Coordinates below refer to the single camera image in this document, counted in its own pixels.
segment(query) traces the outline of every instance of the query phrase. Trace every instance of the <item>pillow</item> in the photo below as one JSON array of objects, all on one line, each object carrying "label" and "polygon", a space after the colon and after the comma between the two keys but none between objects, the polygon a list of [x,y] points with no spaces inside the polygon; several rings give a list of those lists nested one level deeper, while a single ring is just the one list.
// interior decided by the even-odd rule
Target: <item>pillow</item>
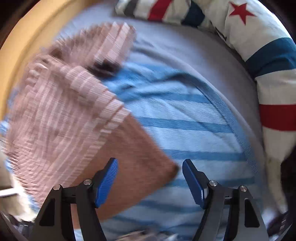
[{"label": "pillow", "polygon": [[120,0],[115,11],[118,15],[142,18],[148,21],[214,30],[200,7],[191,0]]},{"label": "pillow", "polygon": [[280,165],[296,143],[296,45],[278,18],[259,1],[195,2],[257,81],[268,184],[284,212]]}]

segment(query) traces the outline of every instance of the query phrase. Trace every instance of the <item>wooden frame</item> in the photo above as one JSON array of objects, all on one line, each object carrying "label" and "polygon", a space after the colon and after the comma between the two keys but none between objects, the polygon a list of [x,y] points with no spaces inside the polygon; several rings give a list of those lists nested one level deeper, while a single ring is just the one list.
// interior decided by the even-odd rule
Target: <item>wooden frame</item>
[{"label": "wooden frame", "polygon": [[17,24],[17,22],[38,2],[39,0],[25,0],[6,20],[0,30],[0,49],[6,38]]},{"label": "wooden frame", "polygon": [[60,29],[98,0],[41,0],[15,25],[0,49],[0,118],[13,85],[41,47],[49,46]]}]

